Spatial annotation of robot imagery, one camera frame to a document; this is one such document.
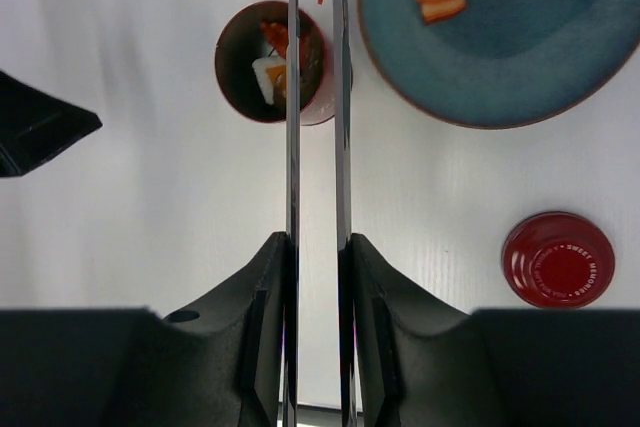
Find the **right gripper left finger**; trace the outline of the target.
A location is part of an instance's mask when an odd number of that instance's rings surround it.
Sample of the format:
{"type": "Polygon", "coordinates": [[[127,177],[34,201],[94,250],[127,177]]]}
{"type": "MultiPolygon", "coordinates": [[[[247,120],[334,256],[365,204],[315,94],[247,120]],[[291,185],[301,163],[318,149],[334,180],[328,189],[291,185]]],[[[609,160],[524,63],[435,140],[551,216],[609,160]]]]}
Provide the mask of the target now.
{"type": "Polygon", "coordinates": [[[287,237],[190,304],[1,314],[5,426],[273,426],[287,237]]]}

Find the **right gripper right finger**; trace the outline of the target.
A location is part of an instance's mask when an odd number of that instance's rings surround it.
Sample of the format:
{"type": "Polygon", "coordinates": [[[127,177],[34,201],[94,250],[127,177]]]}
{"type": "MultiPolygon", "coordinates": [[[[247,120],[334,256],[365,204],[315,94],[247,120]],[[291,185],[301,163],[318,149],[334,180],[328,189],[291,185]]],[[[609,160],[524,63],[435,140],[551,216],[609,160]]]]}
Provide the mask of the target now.
{"type": "Polygon", "coordinates": [[[352,238],[368,426],[635,426],[635,310],[463,313],[352,238]]]}

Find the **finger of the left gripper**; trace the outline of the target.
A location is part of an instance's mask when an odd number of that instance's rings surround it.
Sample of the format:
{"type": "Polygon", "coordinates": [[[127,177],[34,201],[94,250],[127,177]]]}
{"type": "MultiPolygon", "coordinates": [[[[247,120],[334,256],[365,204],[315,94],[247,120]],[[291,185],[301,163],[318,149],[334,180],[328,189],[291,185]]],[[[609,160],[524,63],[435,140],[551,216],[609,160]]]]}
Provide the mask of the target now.
{"type": "Polygon", "coordinates": [[[101,127],[97,114],[1,74],[3,178],[26,175],[101,127]]]}

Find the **red can lid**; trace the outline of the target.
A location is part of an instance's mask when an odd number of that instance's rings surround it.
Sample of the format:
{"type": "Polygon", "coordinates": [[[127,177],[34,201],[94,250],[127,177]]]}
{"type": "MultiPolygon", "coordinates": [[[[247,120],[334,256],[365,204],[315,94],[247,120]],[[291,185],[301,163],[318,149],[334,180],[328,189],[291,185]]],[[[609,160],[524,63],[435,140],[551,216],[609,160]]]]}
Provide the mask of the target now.
{"type": "Polygon", "coordinates": [[[517,224],[501,253],[512,291],[538,308],[576,309],[597,300],[615,273],[613,247],[605,233],[574,213],[543,212],[517,224]]]}

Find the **red metal can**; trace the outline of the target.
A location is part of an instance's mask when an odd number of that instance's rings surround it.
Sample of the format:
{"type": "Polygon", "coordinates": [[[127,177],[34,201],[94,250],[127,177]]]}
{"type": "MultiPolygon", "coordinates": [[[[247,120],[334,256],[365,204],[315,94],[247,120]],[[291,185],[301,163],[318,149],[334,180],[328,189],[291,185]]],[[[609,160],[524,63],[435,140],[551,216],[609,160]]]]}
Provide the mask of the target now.
{"type": "MultiPolygon", "coordinates": [[[[263,124],[285,121],[286,98],[268,105],[256,81],[252,62],[279,56],[265,40],[260,23],[279,22],[287,27],[287,3],[267,0],[250,4],[236,13],[223,28],[214,52],[214,72],[220,91],[240,115],[263,124]]],[[[301,101],[303,126],[323,124],[335,115],[333,90],[333,52],[328,32],[307,12],[300,12],[300,33],[315,31],[324,40],[324,73],[318,90],[308,104],[301,101]]]]}

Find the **sushi roll piece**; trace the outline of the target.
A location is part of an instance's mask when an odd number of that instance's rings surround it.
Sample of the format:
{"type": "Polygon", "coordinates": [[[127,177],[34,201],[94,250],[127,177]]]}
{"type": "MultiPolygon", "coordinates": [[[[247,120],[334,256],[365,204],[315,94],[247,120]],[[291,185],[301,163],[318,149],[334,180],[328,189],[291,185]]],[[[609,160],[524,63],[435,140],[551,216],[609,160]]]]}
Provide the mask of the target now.
{"type": "Polygon", "coordinates": [[[252,69],[260,91],[268,105],[275,105],[277,99],[286,98],[286,62],[279,56],[268,56],[254,60],[252,69]]]}

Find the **metal tongs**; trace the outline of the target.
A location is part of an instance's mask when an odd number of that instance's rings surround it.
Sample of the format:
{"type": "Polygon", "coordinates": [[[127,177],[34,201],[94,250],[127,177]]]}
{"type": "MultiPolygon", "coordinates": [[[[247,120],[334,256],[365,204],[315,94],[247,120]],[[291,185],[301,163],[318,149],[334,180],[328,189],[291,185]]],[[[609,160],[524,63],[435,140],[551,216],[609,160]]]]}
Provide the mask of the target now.
{"type": "Polygon", "coordinates": [[[287,76],[282,423],[301,426],[300,411],[317,406],[339,410],[336,425],[356,426],[348,0],[288,0],[285,20],[294,39],[302,35],[303,13],[314,17],[325,37],[329,74],[323,96],[337,102],[338,114],[304,125],[294,104],[301,77],[287,76]]]}

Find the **dark green eggplant piece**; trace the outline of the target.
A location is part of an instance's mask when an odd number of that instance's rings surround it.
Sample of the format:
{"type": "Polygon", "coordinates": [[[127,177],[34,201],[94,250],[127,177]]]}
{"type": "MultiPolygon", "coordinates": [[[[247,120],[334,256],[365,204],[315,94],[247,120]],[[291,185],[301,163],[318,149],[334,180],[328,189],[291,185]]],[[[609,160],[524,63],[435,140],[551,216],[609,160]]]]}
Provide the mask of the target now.
{"type": "Polygon", "coordinates": [[[308,104],[318,90],[324,73],[324,40],[315,31],[300,39],[301,101],[308,104]]]}

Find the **red sausage piece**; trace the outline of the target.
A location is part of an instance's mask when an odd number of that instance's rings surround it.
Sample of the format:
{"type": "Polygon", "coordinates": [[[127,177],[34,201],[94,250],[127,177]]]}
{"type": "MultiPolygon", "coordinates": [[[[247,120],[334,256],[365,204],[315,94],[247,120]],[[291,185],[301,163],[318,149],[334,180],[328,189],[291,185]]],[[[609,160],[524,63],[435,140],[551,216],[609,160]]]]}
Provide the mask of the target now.
{"type": "Polygon", "coordinates": [[[262,21],[260,29],[268,44],[281,58],[285,59],[289,45],[289,34],[286,25],[279,22],[262,21]]]}

